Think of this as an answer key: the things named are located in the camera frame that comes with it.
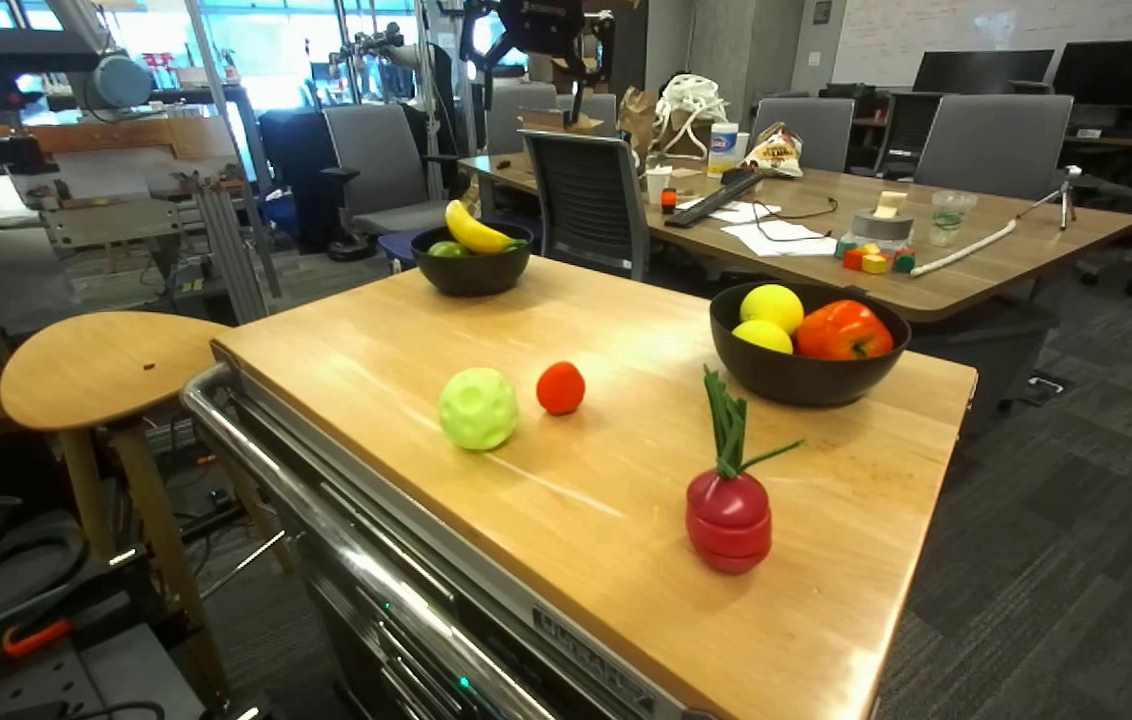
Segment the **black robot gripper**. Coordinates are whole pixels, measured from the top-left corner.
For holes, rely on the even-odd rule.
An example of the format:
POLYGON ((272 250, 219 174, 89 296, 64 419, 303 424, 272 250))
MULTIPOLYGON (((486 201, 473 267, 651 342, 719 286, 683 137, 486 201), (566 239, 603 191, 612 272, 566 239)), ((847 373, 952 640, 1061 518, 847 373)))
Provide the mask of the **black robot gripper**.
POLYGON ((541 52, 559 61, 573 79, 606 71, 603 24, 579 0, 494 0, 494 21, 494 56, 541 52))

